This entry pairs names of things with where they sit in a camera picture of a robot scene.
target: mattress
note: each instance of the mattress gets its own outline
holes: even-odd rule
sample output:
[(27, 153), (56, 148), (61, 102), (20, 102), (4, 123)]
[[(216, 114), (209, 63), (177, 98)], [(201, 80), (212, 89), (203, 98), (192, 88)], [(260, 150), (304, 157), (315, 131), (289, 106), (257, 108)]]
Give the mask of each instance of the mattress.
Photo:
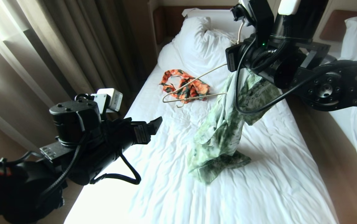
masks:
[[(223, 67), (202, 80), (216, 93), (226, 72)], [(163, 73), (157, 65), (127, 114), (134, 121), (163, 117), (148, 145), (124, 152), (141, 183), (105, 179), (85, 186), (66, 224), (338, 223), (318, 167), (285, 101), (254, 126), (244, 126), (238, 151), (252, 158), (250, 164), (223, 170), (210, 185), (194, 180), (186, 169), (186, 154), (216, 98), (183, 108), (162, 103), (164, 92), (158, 84)], [(104, 172), (133, 177), (121, 159)]]

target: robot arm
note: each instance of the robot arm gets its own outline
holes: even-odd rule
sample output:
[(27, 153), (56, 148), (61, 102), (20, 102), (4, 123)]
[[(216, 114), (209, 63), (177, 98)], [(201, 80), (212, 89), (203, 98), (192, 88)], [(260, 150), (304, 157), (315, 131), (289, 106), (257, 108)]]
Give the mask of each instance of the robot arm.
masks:
[[(69, 178), (76, 184), (94, 184), (115, 178), (139, 184), (140, 175), (123, 156), (135, 144), (147, 144), (162, 122), (133, 122), (131, 118), (106, 118), (118, 111), (122, 94), (103, 89), (97, 94), (78, 95), (75, 100), (50, 108), (58, 140), (41, 147), (43, 155), (28, 152), (17, 161), (0, 160), (0, 215), (11, 223), (33, 223), (63, 205), (62, 191)], [(40, 159), (26, 161), (30, 155)], [(121, 157), (135, 179), (120, 174), (96, 176)]]
[(237, 71), (237, 80), (240, 69), (247, 68), (263, 77), (262, 81), (289, 90), (254, 111), (242, 111), (236, 100), (238, 111), (258, 113), (289, 94), (321, 111), (357, 106), (357, 61), (333, 60), (322, 65), (330, 46), (312, 40), (328, 0), (282, 0), (275, 22), (266, 0), (239, 2), (231, 10), (234, 20), (247, 20), (256, 32), (226, 49), (228, 69)]

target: wooden headboard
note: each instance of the wooden headboard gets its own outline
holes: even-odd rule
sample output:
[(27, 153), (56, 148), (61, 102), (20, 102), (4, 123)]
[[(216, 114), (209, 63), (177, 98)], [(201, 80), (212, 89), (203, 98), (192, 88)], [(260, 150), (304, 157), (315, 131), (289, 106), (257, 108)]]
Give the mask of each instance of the wooden headboard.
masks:
[(184, 22), (182, 12), (187, 8), (231, 9), (232, 6), (160, 6), (153, 11), (156, 43), (160, 44), (165, 37), (175, 37)]
[(357, 17), (357, 12), (334, 10), (319, 38), (321, 40), (342, 42), (346, 34), (345, 20), (352, 17)]

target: curtain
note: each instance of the curtain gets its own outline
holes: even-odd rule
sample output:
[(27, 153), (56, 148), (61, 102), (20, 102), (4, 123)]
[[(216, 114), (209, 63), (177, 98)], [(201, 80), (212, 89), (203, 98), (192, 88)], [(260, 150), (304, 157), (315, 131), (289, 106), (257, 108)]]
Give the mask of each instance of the curtain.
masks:
[(116, 88), (122, 113), (146, 77), (122, 0), (18, 0), (76, 92)]
[(28, 30), (18, 4), (0, 0), (0, 141), (11, 138), (22, 152), (55, 141), (48, 109), (70, 98), (25, 35)]
[(48, 109), (79, 93), (116, 88), (124, 115), (147, 75), (122, 0), (0, 0), (0, 154), (54, 142)]

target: metal hanger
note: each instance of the metal hanger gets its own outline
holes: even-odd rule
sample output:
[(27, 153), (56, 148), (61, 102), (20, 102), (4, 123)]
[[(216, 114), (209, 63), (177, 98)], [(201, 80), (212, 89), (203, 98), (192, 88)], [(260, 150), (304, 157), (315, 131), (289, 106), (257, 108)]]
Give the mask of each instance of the metal hanger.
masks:
[(182, 108), (182, 107), (184, 106), (184, 104), (185, 104), (185, 101), (187, 101), (187, 100), (194, 100), (194, 99), (199, 99), (199, 98), (207, 98), (207, 97), (211, 97), (211, 96), (218, 96), (218, 95), (227, 94), (227, 93), (225, 92), (225, 93), (218, 93), (218, 94), (211, 94), (211, 95), (205, 95), (205, 96), (196, 96), (196, 97), (190, 97), (190, 98), (184, 98), (184, 99), (177, 99), (177, 100), (165, 101), (166, 96), (171, 95), (171, 94), (174, 94), (174, 93), (176, 93), (176, 92), (182, 90), (184, 87), (186, 87), (187, 85), (190, 85), (192, 82), (194, 82), (194, 81), (196, 81), (196, 80), (202, 78), (203, 76), (205, 76), (205, 75), (211, 73), (212, 71), (217, 70), (217, 69), (219, 69), (219, 68), (221, 68), (221, 67), (223, 67), (223, 66), (225, 66), (225, 65), (227, 65), (227, 64), (220, 65), (219, 67), (214, 68), (213, 70), (206, 72), (205, 74), (201, 75), (200, 77), (194, 78), (192, 81), (190, 81), (189, 83), (183, 85), (183, 86), (180, 87), (179, 89), (177, 89), (177, 90), (175, 90), (175, 91), (173, 91), (173, 92), (170, 92), (170, 93), (166, 94), (166, 95), (162, 98), (162, 102), (164, 102), (164, 103), (170, 103), (170, 102), (183, 101), (183, 104), (182, 104), (181, 106), (177, 106), (177, 105), (176, 105), (177, 108)]

